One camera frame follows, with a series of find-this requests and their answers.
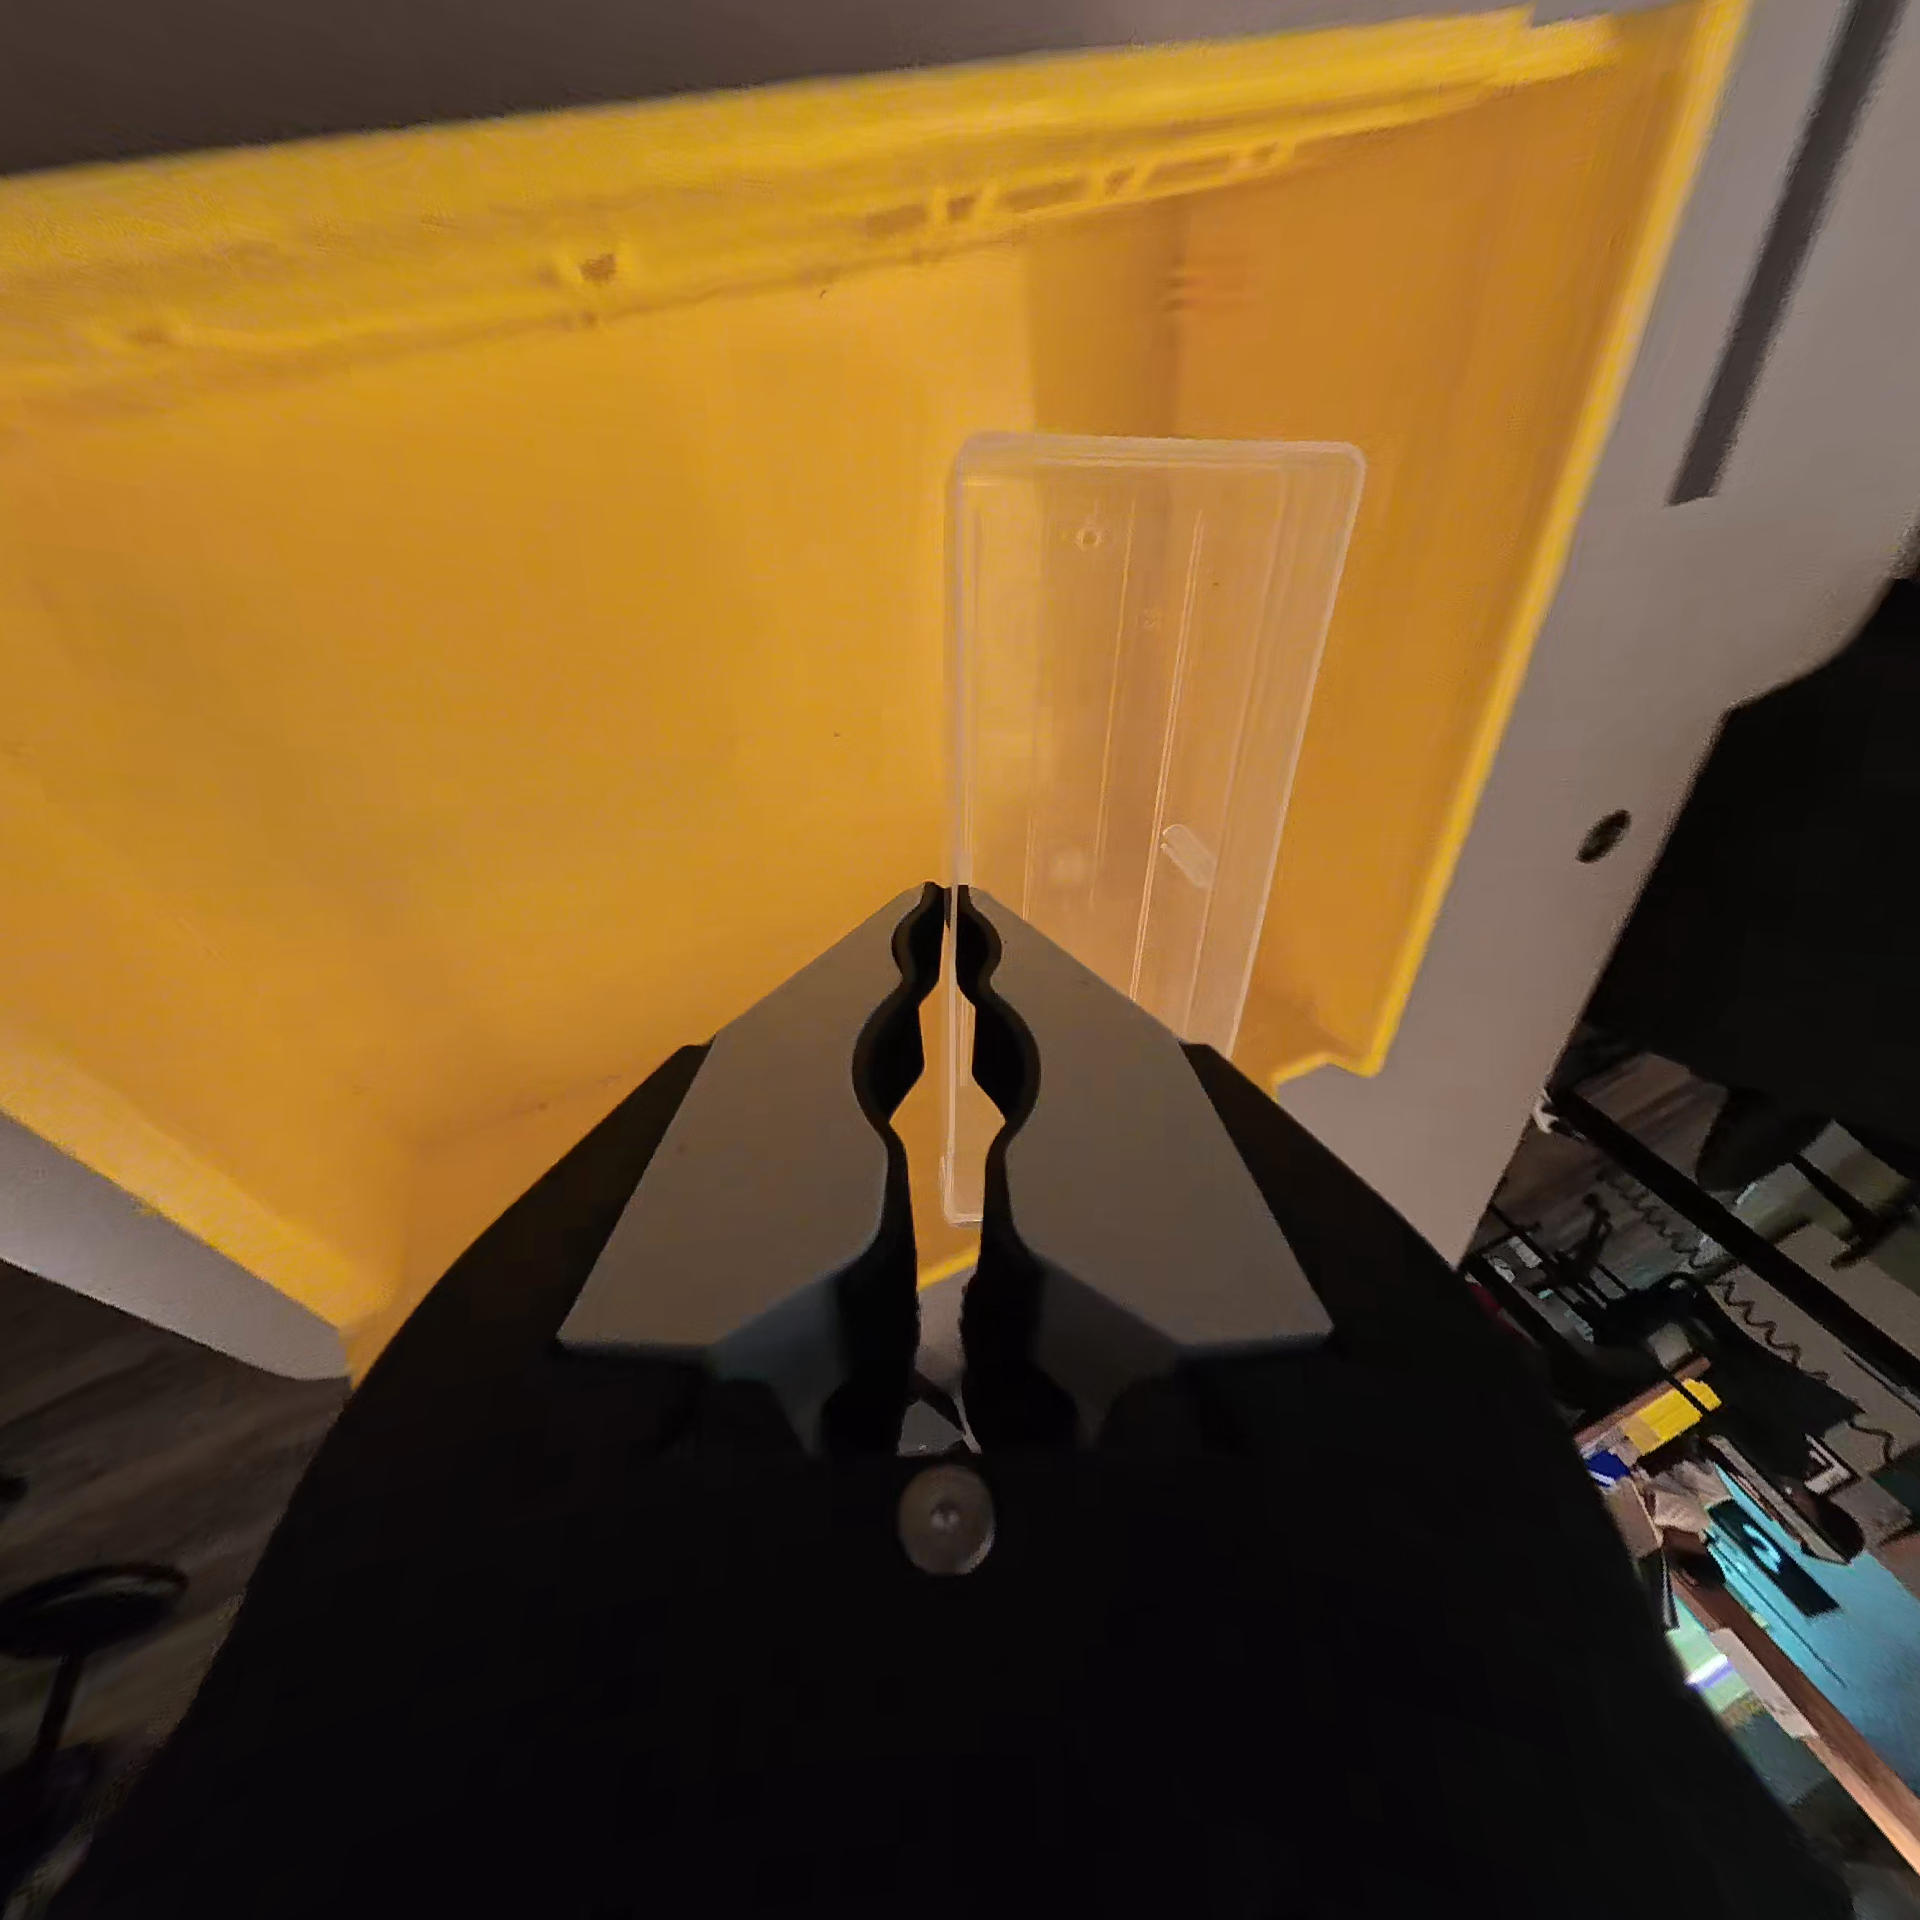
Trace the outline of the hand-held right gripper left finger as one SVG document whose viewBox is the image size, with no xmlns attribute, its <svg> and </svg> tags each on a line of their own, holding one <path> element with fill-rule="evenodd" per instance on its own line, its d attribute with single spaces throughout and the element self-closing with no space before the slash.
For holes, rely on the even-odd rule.
<svg viewBox="0 0 1920 1920">
<path fill-rule="evenodd" d="M 560 1325 L 592 1361 L 772 1395 L 806 1450 L 894 1456 L 922 1344 L 896 1114 L 949 893 L 923 882 L 717 1032 Z"/>
</svg>

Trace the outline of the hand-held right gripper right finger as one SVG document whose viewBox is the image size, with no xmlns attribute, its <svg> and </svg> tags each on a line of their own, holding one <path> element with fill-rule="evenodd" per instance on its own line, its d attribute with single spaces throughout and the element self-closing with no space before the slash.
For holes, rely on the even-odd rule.
<svg viewBox="0 0 1920 1920">
<path fill-rule="evenodd" d="M 967 885 L 952 978 L 994 1116 L 960 1321 L 983 1450 L 1076 1450 L 1142 1386 L 1328 1344 L 1328 1310 L 1162 1019 Z"/>
</svg>

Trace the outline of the clear plastic drawer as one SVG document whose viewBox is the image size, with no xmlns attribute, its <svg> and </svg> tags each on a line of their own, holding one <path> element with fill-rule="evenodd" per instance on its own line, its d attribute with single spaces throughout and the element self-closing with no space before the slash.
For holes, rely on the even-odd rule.
<svg viewBox="0 0 1920 1920">
<path fill-rule="evenodd" d="M 1354 443 L 987 435 L 951 469 L 951 878 L 1232 1051 L 1365 484 Z"/>
</svg>

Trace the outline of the yellow storage bin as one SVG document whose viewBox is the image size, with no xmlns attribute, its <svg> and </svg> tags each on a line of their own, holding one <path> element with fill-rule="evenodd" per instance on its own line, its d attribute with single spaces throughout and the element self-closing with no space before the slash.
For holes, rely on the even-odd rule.
<svg viewBox="0 0 1920 1920">
<path fill-rule="evenodd" d="M 1365 460 L 1239 1058 L 1427 1040 L 1760 5 L 906 5 L 5 186 L 5 1264 L 355 1371 L 944 856 L 974 435 Z"/>
</svg>

